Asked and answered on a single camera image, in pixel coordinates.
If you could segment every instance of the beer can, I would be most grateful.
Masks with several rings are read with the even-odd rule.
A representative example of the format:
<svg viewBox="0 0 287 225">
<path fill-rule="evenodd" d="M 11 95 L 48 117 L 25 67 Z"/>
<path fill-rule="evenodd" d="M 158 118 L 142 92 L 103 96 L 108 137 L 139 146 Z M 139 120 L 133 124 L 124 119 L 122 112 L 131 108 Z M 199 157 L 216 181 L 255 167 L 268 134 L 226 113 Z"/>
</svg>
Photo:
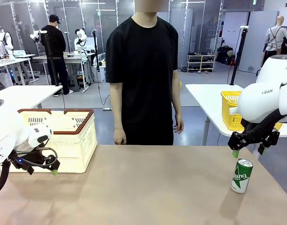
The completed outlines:
<svg viewBox="0 0 287 225">
<path fill-rule="evenodd" d="M 234 176 L 231 182 L 233 191 L 242 194 L 246 192 L 254 163 L 246 158 L 239 158 L 236 163 Z"/>
</svg>

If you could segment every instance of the white shirt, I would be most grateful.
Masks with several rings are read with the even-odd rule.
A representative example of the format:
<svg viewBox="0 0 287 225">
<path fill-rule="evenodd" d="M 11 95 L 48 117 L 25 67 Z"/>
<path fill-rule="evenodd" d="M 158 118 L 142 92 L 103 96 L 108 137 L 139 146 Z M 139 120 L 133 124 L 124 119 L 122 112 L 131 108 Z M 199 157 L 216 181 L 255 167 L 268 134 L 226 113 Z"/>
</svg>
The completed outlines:
<svg viewBox="0 0 287 225">
<path fill-rule="evenodd" d="M 268 43 L 266 50 L 276 51 L 277 49 L 280 49 L 283 43 L 284 37 L 287 39 L 287 30 L 285 27 L 274 26 L 268 29 L 265 35 L 265 42 Z"/>
</svg>

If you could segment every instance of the black jacket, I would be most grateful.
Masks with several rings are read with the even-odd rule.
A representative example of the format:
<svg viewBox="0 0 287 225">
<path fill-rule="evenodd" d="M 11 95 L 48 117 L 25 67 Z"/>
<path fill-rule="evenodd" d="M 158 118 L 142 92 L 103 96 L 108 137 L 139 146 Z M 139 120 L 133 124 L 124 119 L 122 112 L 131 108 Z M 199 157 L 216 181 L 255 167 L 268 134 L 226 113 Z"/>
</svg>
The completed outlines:
<svg viewBox="0 0 287 225">
<path fill-rule="evenodd" d="M 63 58 L 63 52 L 65 51 L 66 44 L 62 32 L 54 26 L 46 25 L 41 30 L 46 30 L 50 40 L 51 51 L 53 57 Z M 44 34 L 41 34 L 41 43 L 45 47 L 45 53 L 48 55 L 48 48 L 45 42 Z"/>
</svg>

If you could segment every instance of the black t-shirt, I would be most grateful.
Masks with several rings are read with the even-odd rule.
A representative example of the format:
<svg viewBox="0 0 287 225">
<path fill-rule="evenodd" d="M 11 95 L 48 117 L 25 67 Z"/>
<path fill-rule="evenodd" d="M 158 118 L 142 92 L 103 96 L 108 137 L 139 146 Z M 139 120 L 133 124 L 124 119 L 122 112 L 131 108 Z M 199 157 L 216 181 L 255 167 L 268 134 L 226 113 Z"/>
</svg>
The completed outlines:
<svg viewBox="0 0 287 225">
<path fill-rule="evenodd" d="M 112 32 L 106 47 L 106 81 L 123 83 L 124 129 L 172 127 L 172 81 L 177 58 L 178 33 L 159 17 L 152 28 L 144 28 L 130 17 Z"/>
<path fill-rule="evenodd" d="M 61 32 L 61 30 L 57 29 L 54 26 L 46 25 L 41 30 L 48 31 L 48 37 L 50 40 L 50 47 L 51 51 L 53 53 L 53 57 L 56 58 L 63 58 L 63 52 L 65 51 L 66 44 L 64 40 L 64 36 Z M 45 43 L 44 34 L 41 34 L 41 43 L 45 47 L 45 53 L 48 55 L 48 47 Z"/>
</svg>

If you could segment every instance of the person's hand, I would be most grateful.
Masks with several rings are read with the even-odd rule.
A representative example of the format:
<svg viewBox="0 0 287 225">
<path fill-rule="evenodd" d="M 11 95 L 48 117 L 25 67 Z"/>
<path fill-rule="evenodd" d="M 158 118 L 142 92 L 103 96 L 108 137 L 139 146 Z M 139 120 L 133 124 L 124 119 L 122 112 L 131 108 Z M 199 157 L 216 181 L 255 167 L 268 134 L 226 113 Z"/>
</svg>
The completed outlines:
<svg viewBox="0 0 287 225">
<path fill-rule="evenodd" d="M 175 133 L 181 134 L 184 129 L 182 114 L 175 114 L 176 124 L 174 125 Z"/>
<path fill-rule="evenodd" d="M 116 145 L 122 145 L 127 143 L 126 134 L 123 128 L 116 128 L 114 130 L 113 140 Z"/>
</svg>

